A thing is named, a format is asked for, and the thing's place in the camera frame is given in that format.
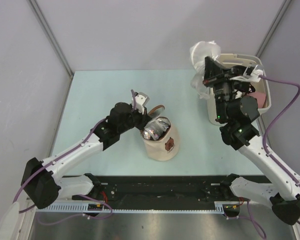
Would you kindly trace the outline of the white bra from bag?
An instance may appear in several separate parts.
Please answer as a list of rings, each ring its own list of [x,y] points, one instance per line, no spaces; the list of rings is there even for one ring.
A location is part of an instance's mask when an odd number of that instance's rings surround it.
[[[213,60],[217,60],[221,55],[220,46],[213,41],[199,41],[194,44],[190,49],[190,62],[195,75],[193,76],[190,85],[196,90],[200,99],[209,99],[209,89],[204,86],[204,73],[206,70],[205,58],[210,57]]]

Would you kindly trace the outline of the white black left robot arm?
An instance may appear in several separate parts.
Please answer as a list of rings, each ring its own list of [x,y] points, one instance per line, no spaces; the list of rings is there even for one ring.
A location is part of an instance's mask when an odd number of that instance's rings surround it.
[[[43,160],[35,157],[28,160],[20,190],[25,191],[38,209],[44,209],[62,197],[85,195],[90,200],[97,199],[101,188],[89,175],[71,178],[69,183],[62,180],[63,176],[90,156],[117,143],[123,133],[133,128],[144,129],[150,120],[143,104],[116,103],[109,115],[78,143]]]

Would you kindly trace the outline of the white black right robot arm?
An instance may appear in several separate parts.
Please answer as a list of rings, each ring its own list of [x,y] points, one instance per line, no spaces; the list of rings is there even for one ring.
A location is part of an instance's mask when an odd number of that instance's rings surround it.
[[[220,188],[221,196],[232,201],[243,197],[271,208],[284,223],[300,219],[300,175],[268,145],[253,122],[260,117],[257,99],[248,94],[253,83],[266,79],[261,65],[225,67],[207,56],[203,85],[214,92],[216,121],[222,141],[247,157],[272,183],[266,186],[231,174]]]

